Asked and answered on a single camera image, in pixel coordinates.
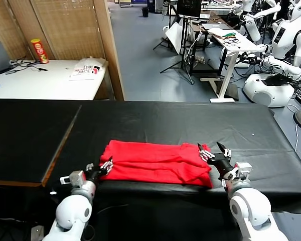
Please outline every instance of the folded red fabric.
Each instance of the folded red fabric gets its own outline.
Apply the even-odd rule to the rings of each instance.
[[[207,145],[204,150],[210,151]],[[156,183],[194,184],[212,188],[209,171],[198,146],[159,145],[112,140],[101,156],[100,164],[112,156],[113,169],[107,180],[131,180]]]

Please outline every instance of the white standing desk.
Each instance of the white standing desk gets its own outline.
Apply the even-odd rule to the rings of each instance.
[[[223,80],[221,89],[219,94],[217,93],[217,86],[213,80],[209,80],[210,85],[212,86],[217,98],[210,99],[210,102],[212,103],[232,103],[235,102],[233,98],[225,98],[225,92],[227,90],[227,86],[229,85],[230,79],[232,77],[232,73],[234,70],[234,66],[236,64],[236,59],[239,54],[239,52],[245,52],[245,51],[252,51],[252,52],[258,52],[258,47],[249,41],[246,37],[244,37],[242,34],[240,34],[236,30],[223,30],[225,34],[228,33],[235,33],[235,37],[239,40],[237,44],[234,45],[226,45],[224,44],[223,39],[216,37],[213,35],[213,37],[228,51],[227,57],[231,57],[229,66],[227,68],[227,72],[225,75],[225,78]]]
[[[0,99],[93,100],[103,79],[111,88],[107,61],[100,68],[96,80],[69,81],[77,63],[77,60],[50,60],[48,64],[35,65],[48,71],[39,72],[29,67],[8,75],[3,73],[0,75]]]

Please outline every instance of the red can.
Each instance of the red can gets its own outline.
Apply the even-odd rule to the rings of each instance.
[[[33,44],[33,46],[37,52],[37,55],[40,59],[40,63],[48,64],[49,59],[48,59],[46,51],[44,50],[44,48],[42,46],[40,39],[33,39],[33,40],[31,40],[31,43]]]

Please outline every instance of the black tablecloth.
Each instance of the black tablecloth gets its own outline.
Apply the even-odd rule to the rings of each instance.
[[[273,118],[256,104],[168,102],[82,102],[78,118],[60,154],[49,183],[86,164],[98,163],[110,140],[158,144],[206,143],[217,152],[216,141],[232,150],[232,164],[253,166],[251,185],[267,195],[272,207],[301,201],[301,160]],[[171,202],[186,200],[209,207],[228,206],[215,168],[214,188],[129,181],[104,181],[97,198]]]
[[[0,182],[40,183],[79,103],[0,99]]]

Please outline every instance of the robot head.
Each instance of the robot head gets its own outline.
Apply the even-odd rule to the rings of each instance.
[[[290,21],[294,21],[301,18],[301,0],[291,0],[290,10]]]

